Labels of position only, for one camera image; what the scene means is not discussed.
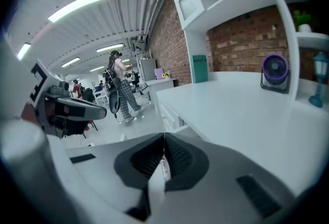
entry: white desk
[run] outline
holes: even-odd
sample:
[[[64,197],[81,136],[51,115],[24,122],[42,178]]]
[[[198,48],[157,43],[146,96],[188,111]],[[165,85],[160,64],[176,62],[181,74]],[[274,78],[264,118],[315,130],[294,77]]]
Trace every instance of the white desk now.
[[[160,79],[160,80],[150,80],[145,82],[149,87],[151,102],[154,105],[157,113],[159,113],[159,103],[158,103],[156,92],[160,90],[173,88],[174,80],[176,79]]]
[[[183,85],[157,96],[204,140],[241,152],[296,195],[324,169],[328,116],[310,114],[288,95],[229,80]]]
[[[97,103],[98,105],[99,105],[98,101],[99,101],[100,99],[103,99],[103,101],[104,101],[104,98],[106,98],[106,99],[107,99],[107,102],[109,103],[109,100],[108,100],[108,97],[107,97],[107,90],[106,90],[106,89],[104,89],[104,90],[100,90],[100,91],[97,91],[97,92],[93,92],[93,95],[94,95],[94,97],[95,97],[95,101],[96,101],[96,103]]]

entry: ceiling light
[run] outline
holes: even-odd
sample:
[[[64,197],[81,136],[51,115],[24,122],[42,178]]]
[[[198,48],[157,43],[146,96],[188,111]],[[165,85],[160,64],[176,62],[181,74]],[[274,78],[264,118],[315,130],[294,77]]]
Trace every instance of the ceiling light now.
[[[96,69],[92,69],[92,70],[90,70],[90,72],[92,72],[92,71],[94,71],[94,70],[99,70],[99,69],[101,69],[101,68],[104,68],[104,66],[98,67],[98,68],[96,68]]]
[[[76,1],[73,1],[72,3],[66,5],[64,8],[61,8],[59,11],[55,12],[48,19],[51,22],[55,23],[57,20],[70,14],[71,12],[73,12],[81,7],[84,7],[88,4],[91,4],[93,2],[96,2],[96,1],[99,1],[99,0],[76,0]]]
[[[108,50],[108,49],[116,49],[116,48],[121,48],[121,47],[123,47],[122,43],[117,44],[117,45],[113,45],[113,46],[109,46],[109,47],[105,47],[105,48],[102,48],[102,49],[97,49],[96,51],[97,52],[102,52],[102,51],[105,51],[105,50]]]
[[[29,44],[29,43],[24,43],[24,45],[22,46],[21,50],[20,50],[19,53],[17,54],[17,58],[18,58],[19,61],[24,57],[25,53],[27,52],[27,50],[28,50],[30,47],[31,47],[31,44]]]
[[[71,61],[69,61],[69,62],[63,64],[62,67],[65,68],[66,66],[70,65],[70,64],[73,63],[73,62],[78,61],[79,59],[80,59],[79,57],[76,57],[75,59],[73,59],[73,60],[71,60]]]

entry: white ceiling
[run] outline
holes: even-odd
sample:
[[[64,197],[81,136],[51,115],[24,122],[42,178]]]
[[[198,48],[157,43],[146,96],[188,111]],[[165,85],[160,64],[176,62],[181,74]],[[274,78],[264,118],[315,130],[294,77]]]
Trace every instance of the white ceiling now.
[[[38,58],[57,74],[80,74],[107,65],[110,50],[97,53],[96,49],[123,43],[124,47],[118,50],[123,53],[123,58],[131,59],[130,64],[136,64],[132,42],[138,36],[142,0],[104,0],[56,23],[48,20],[49,16],[73,1],[17,0],[9,25],[14,53],[17,54],[28,42],[32,46],[22,61],[29,67]],[[148,9],[149,0],[142,29]],[[75,57],[80,60],[69,67],[61,67]]]

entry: red brick wall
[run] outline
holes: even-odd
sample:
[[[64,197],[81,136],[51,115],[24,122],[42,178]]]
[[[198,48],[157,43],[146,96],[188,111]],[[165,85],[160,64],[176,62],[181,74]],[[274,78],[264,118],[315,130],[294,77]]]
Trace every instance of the red brick wall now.
[[[312,15],[314,32],[322,32],[315,12],[307,3],[289,5]],[[287,40],[276,6],[255,10],[220,24],[206,33],[211,71],[261,72],[264,57],[277,53],[289,59]],[[300,50],[300,78],[315,80],[314,51]]]
[[[178,85],[191,83],[185,36],[174,0],[164,0],[148,41],[148,48],[157,67],[170,70],[172,78],[178,80]]]

